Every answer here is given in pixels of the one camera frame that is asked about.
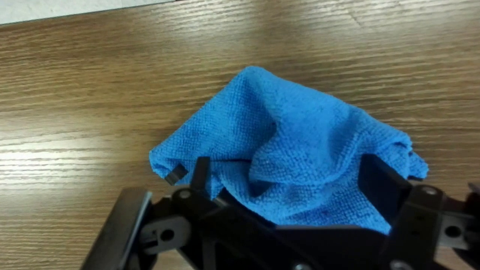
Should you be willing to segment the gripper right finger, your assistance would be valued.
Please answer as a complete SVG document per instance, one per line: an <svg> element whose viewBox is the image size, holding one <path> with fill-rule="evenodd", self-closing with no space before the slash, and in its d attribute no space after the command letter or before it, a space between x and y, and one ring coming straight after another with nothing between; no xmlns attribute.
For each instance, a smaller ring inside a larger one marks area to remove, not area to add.
<svg viewBox="0 0 480 270"><path fill-rule="evenodd" d="M449 247L480 270L480 184L470 183L465 201L439 188L412 185L381 158L361 158L358 187L390 224L376 270L449 270L434 261Z"/></svg>

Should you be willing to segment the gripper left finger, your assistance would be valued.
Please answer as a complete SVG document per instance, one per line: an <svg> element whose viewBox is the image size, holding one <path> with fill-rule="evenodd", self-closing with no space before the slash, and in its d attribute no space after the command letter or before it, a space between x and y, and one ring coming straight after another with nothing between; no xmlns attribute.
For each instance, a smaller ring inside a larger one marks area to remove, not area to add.
<svg viewBox="0 0 480 270"><path fill-rule="evenodd" d="M80 270L152 270L170 250L195 270L273 270L272 226L226 194L209 200L209 174L199 157L190 185L156 203L145 188L123 189Z"/></svg>

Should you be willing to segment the blue microfibre cloth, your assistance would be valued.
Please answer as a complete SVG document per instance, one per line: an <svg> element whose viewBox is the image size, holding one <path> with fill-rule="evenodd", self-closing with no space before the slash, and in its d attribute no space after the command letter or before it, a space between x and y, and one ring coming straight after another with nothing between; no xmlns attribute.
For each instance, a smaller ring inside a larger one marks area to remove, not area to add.
<svg viewBox="0 0 480 270"><path fill-rule="evenodd" d="M360 160L374 154L403 178L426 178L409 135L329 94L250 66L154 147L152 170L167 179L181 165L191 182L210 157L206 191L226 189L276 225L390 225L358 188Z"/></svg>

